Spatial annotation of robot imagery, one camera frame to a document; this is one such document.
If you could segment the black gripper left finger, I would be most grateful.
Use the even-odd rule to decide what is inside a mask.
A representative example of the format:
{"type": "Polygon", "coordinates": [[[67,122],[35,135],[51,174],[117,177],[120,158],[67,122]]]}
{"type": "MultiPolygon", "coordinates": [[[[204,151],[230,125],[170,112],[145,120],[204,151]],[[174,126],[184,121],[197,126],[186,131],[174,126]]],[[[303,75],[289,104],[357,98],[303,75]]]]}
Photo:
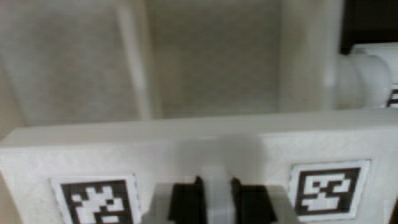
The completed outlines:
{"type": "Polygon", "coordinates": [[[161,183],[154,188],[147,224],[205,224],[204,181],[161,183]]]}

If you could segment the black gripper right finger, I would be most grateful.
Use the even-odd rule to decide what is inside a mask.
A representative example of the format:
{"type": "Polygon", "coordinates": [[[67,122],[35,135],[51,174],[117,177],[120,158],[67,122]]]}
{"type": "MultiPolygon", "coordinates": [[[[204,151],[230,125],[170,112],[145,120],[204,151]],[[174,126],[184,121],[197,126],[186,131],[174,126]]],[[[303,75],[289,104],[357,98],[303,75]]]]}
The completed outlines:
{"type": "Polygon", "coordinates": [[[230,179],[234,224],[300,224],[285,189],[230,179]]]}

